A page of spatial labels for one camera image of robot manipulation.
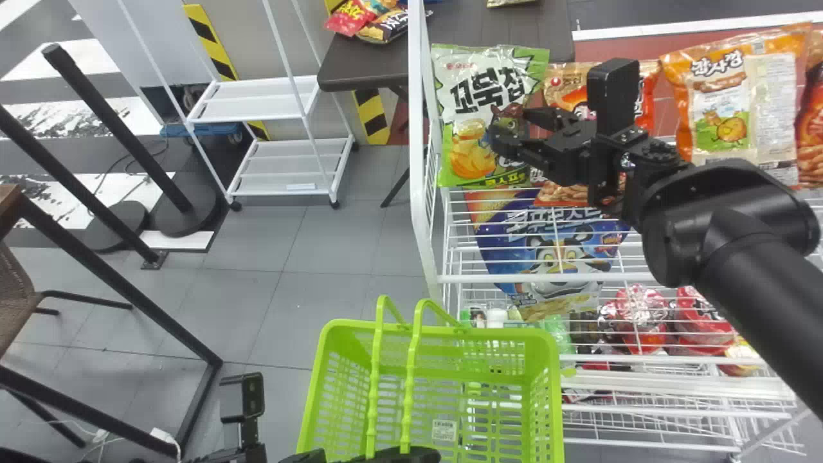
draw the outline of metal stand base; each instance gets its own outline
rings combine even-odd
[[[149,212],[137,201],[121,201],[109,210],[136,235],[140,235],[148,222]],[[100,253],[114,252],[128,247],[120,235],[111,231],[97,217],[86,227],[86,232],[83,233],[83,244]]]
[[[220,209],[222,199],[210,185],[198,180],[181,179],[175,183],[192,203],[192,208],[186,213],[181,213],[163,195],[154,209],[154,223],[157,230],[164,235],[180,238],[201,230],[211,221]]]

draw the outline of wire rack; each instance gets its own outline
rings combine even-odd
[[[428,133],[423,129],[424,93],[427,101],[435,101],[435,87],[421,4],[419,0],[409,2],[409,78],[410,82],[423,84],[409,86],[411,220],[431,297],[441,301],[451,314],[458,314],[466,306],[492,301],[510,303],[497,284],[556,284],[576,288],[597,312],[625,299],[628,289],[641,283],[666,300],[665,306],[654,310],[665,311],[662,315],[668,331],[673,332],[675,326],[688,330],[695,322],[684,316],[679,304],[682,297],[677,290],[655,283],[645,263],[640,236],[634,231],[629,231],[620,244],[611,245],[610,256],[603,258],[610,264],[608,271],[565,271],[566,267],[585,263],[579,255],[566,252],[562,238],[571,231],[565,226],[596,214],[591,209],[546,208],[528,216],[530,223],[543,226],[541,234],[554,233],[551,248],[560,271],[489,273],[489,261],[481,254],[470,211],[475,210],[472,206],[486,203],[490,210],[485,213],[497,213],[502,205],[497,207],[494,199],[467,197],[460,188],[437,186],[442,133],[434,104],[426,107],[428,120],[435,123],[426,125]],[[823,199],[815,193],[803,194],[818,217],[823,215]],[[820,249],[809,259],[823,267]],[[701,310],[711,313],[714,308],[702,306]],[[615,326],[569,318],[565,324],[576,353],[561,355],[561,361],[578,367],[575,376],[562,380],[566,442],[721,451],[735,457],[764,445],[802,454],[803,445],[796,439],[795,427],[807,416],[807,409],[762,359],[731,359],[700,352],[722,350],[727,341],[722,336],[692,333],[690,345],[684,350],[675,335],[649,342],[634,322]],[[597,352],[603,345],[601,340],[587,336],[597,334],[602,339],[604,331],[609,339],[607,353]],[[579,368],[586,364],[597,367]],[[729,376],[723,371],[728,366],[748,367],[750,376]]]

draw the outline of red snack bag on table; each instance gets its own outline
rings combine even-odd
[[[376,17],[377,15],[366,8],[360,0],[349,0],[332,13],[325,27],[338,34],[354,37],[363,26]]]

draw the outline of snack package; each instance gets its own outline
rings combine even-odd
[[[635,355],[656,353],[667,343],[671,307],[666,298],[653,289],[632,284],[628,290],[619,290],[602,311],[623,344]]]
[[[760,358],[760,355],[743,338],[737,337],[735,343],[723,352],[727,358]],[[757,365],[718,365],[718,370],[729,376],[752,376],[760,370]]]
[[[823,30],[809,36],[806,90],[795,122],[800,186],[823,186]]]
[[[691,286],[677,289],[674,325],[688,344],[719,346],[734,341],[732,325]]]
[[[384,15],[398,4],[398,0],[360,0],[360,5],[375,16]]]
[[[405,5],[392,8],[379,16],[369,25],[360,29],[357,38],[372,44],[385,45],[408,30],[409,15]]]
[[[348,0],[328,17],[325,27],[338,34],[353,37],[366,23],[376,17],[374,12],[363,6],[361,0]]]
[[[504,5],[514,5],[516,3],[529,3],[536,0],[489,0],[486,6],[489,8],[503,7]]]
[[[491,151],[486,128],[495,124],[526,133],[523,108],[540,88],[549,50],[433,44],[431,59],[443,122],[439,185],[484,189],[527,184],[530,167]]]
[[[492,191],[468,191],[469,203]],[[582,274],[611,269],[629,227],[604,218],[596,209],[535,208],[535,189],[514,191],[514,198],[476,223],[475,235],[489,274]],[[480,212],[473,214],[480,217]],[[554,314],[597,309],[597,281],[496,283],[527,323]]]
[[[811,23],[737,35],[660,57],[680,113],[677,148],[701,166],[740,157],[797,184],[794,115]]]
[[[543,82],[546,105],[574,112],[581,119],[594,120],[597,114],[588,108],[586,77],[588,71],[599,63],[549,63]],[[638,127],[654,131],[654,87],[660,77],[660,62],[656,59],[640,61],[640,80],[635,102],[635,123]],[[586,206],[588,188],[583,185],[560,186],[546,180],[535,205],[538,207]]]

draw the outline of red packaged food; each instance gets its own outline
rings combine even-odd
[[[734,328],[691,286],[677,289],[675,328],[689,344],[719,346],[734,340]]]
[[[326,29],[353,37],[366,23],[375,19],[375,15],[360,0],[343,3],[326,21]]]
[[[720,346],[720,347],[705,347],[703,345],[694,344],[689,339],[684,338],[683,336],[679,336],[677,339],[677,346],[670,347],[666,349],[666,352],[669,355],[686,355],[686,356],[710,356],[713,357],[715,355],[723,355],[728,349],[728,345]]]
[[[648,355],[666,344],[666,322],[671,307],[659,292],[632,284],[628,290],[618,291],[615,298],[603,306],[603,312],[613,320],[611,326],[631,353]]]

